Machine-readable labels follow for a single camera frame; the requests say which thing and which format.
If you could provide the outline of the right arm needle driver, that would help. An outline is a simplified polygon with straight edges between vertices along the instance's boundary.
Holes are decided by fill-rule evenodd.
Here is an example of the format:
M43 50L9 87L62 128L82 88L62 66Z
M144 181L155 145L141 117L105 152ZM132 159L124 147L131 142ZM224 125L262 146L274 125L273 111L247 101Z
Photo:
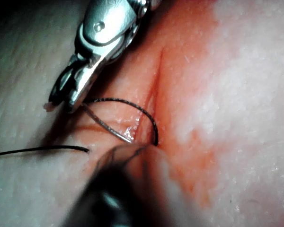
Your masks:
M75 38L75 54L81 61L104 57L112 63L136 36L148 11L160 0L92 0Z

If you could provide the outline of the right arm needle driver jaw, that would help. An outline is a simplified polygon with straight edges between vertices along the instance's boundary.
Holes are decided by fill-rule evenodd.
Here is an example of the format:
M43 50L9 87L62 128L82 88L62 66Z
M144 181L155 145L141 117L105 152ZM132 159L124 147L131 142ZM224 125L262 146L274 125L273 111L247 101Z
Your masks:
M73 113L79 108L104 65L105 58L101 55L96 54L89 59L79 58L78 55L75 55L71 77L68 80L70 91L65 105L67 112Z
M68 65L57 78L49 95L49 103L51 103L53 106L58 106L61 102L64 101L66 96L69 94L67 83L68 80L71 78L74 68L79 65L79 62L80 61L78 59L78 56L72 55Z

